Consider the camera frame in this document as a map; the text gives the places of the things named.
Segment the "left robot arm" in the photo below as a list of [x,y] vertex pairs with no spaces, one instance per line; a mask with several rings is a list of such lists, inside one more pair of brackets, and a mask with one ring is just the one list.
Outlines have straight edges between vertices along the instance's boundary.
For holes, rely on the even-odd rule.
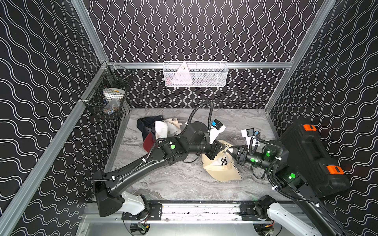
[[146,197],[127,194],[127,188],[156,170],[185,160],[189,154],[215,159],[224,146],[216,140],[222,123],[211,120],[213,109],[210,100],[198,104],[180,134],[158,138],[146,155],[120,169],[108,173],[97,171],[93,182],[99,216],[122,211],[143,219],[150,213]]

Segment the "white baseball cap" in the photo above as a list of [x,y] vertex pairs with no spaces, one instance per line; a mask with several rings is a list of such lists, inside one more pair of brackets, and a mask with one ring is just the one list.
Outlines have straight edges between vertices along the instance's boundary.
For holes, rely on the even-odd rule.
[[159,138],[167,138],[172,137],[175,135],[176,126],[172,123],[166,123],[164,121],[156,121],[155,122],[155,137]]

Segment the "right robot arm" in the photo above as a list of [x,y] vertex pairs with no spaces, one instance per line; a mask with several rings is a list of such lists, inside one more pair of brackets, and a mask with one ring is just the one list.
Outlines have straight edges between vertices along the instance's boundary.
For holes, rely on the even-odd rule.
[[267,195],[256,202],[256,215],[281,224],[296,236],[350,236],[351,232],[325,208],[306,177],[298,168],[288,165],[289,151],[283,144],[273,140],[260,142],[265,145],[263,152],[245,145],[232,146],[228,154],[237,162],[249,162],[253,167],[263,169],[262,175],[268,179],[273,190],[293,200],[311,224],[294,216]]

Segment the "tan baseball cap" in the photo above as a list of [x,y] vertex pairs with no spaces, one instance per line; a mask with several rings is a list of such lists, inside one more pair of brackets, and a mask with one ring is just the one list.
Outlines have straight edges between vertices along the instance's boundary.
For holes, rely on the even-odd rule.
[[234,159],[227,151],[232,146],[230,143],[220,140],[222,148],[213,160],[205,154],[201,155],[202,167],[214,179],[220,182],[240,181],[242,179],[238,169],[235,167]]

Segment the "navy baseball cap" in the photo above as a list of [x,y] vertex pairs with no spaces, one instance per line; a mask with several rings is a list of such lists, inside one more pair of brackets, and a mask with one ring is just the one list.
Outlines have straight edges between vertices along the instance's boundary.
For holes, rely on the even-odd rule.
[[147,136],[152,133],[153,136],[156,135],[155,122],[162,122],[163,116],[152,116],[139,118],[137,120],[136,127],[142,133],[142,139],[145,140]]

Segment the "red baseball cap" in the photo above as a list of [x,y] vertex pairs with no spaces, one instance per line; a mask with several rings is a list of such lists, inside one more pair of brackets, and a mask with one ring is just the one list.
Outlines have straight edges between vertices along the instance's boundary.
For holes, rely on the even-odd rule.
[[144,148],[144,150],[146,152],[149,152],[151,150],[152,146],[154,145],[155,141],[156,141],[155,135],[152,132],[150,132],[146,136],[146,138],[144,139],[144,142],[143,142],[143,148]]

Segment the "cream baseball cap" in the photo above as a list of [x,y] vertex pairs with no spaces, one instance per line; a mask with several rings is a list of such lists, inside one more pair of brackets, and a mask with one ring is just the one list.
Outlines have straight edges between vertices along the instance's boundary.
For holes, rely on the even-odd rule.
[[183,124],[180,123],[177,118],[166,119],[166,120],[164,120],[164,122],[167,125],[167,136],[168,137],[179,135],[182,132],[181,126]]

